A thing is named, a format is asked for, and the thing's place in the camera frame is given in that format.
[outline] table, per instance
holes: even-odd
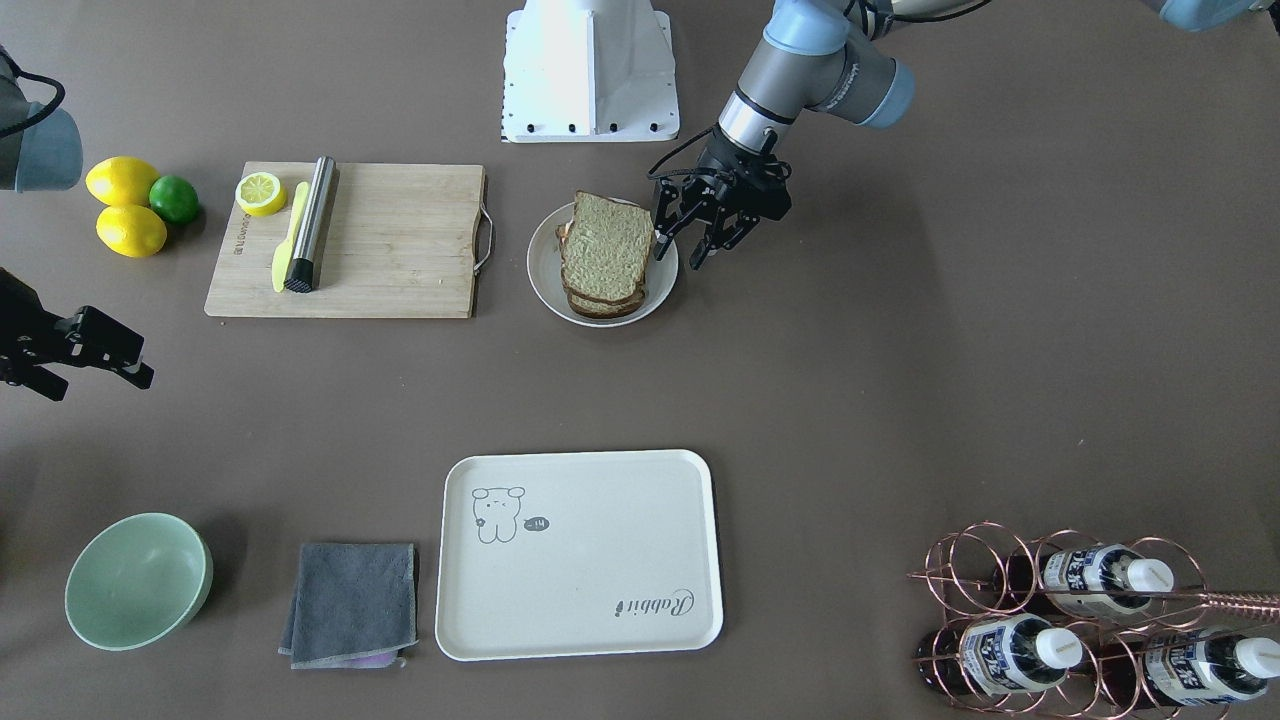
[[[655,6],[687,137],[771,3]],[[959,717],[913,676],[940,614],[906,574],[982,519],[1164,534],[1217,587],[1280,588],[1280,44],[1263,17],[1187,35],[1139,3],[995,3],[895,33],[881,46],[919,83],[897,127],[804,117],[778,149],[790,215],[685,268],[650,318],[594,331],[539,304],[530,233],[579,188],[648,204],[644,170],[675,143],[499,142],[513,9],[0,8],[14,58],[65,83],[86,165],[138,155],[204,204],[132,260],[96,240],[83,187],[0,195],[0,264],[50,310],[91,304],[141,332],[156,370],[148,391],[67,369],[61,404],[0,393],[0,715]],[[244,161],[320,154],[485,165],[498,237],[474,319],[204,314]],[[716,479],[716,643],[439,652],[454,462],[666,447]],[[67,573],[100,529],[151,510],[205,533],[209,603],[155,646],[90,648],[63,618]],[[403,670],[293,673],[275,655],[298,546],[321,539],[417,544]]]

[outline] yellow lemon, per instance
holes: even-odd
[[[255,218],[284,208],[284,186],[271,173],[250,173],[236,186],[236,202]]]
[[[93,165],[84,176],[90,193],[108,205],[146,205],[160,173],[146,160],[122,155]]]
[[[97,217],[97,237],[120,255],[146,258],[164,247],[169,228],[150,208],[113,205]]]

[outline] dark bottle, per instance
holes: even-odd
[[[1267,680],[1280,676],[1280,643],[1270,638],[1230,634],[1210,639],[1224,628],[1157,637],[1151,647],[1129,643],[1137,659],[1120,646],[1098,652],[1102,675],[1120,707],[1148,710],[1184,705],[1226,705],[1267,692]],[[1138,685],[1138,673],[1146,692]]]
[[[997,568],[992,583],[1000,588],[1007,582],[1009,592],[1001,605],[1011,607],[1036,587],[1032,560],[1015,555],[1006,561],[1007,577]],[[1024,609],[1046,618],[1101,619],[1123,623],[1151,605],[1146,596],[1134,592],[1169,592],[1174,589],[1174,573],[1160,560],[1143,557],[1123,544],[1064,550],[1039,559],[1039,575],[1044,593],[1034,593]],[[1075,591],[1068,594],[1055,591]]]
[[[1024,612],[929,633],[915,657],[940,657],[916,664],[924,684],[940,693],[1001,696],[1057,685],[1083,652],[1074,633]]]

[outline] bear drawing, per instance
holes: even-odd
[[[516,515],[525,488],[476,488],[471,491],[471,511],[476,516],[480,542],[511,542],[516,537]]]

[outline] yellow knife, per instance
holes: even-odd
[[[271,287],[275,292],[284,292],[284,275],[289,270],[289,260],[293,258],[293,241],[298,238],[298,223],[302,220],[302,208],[307,204],[307,195],[311,183],[303,181],[293,190],[293,209],[289,210],[289,231],[284,233],[284,240],[275,246],[275,255],[271,256]]]

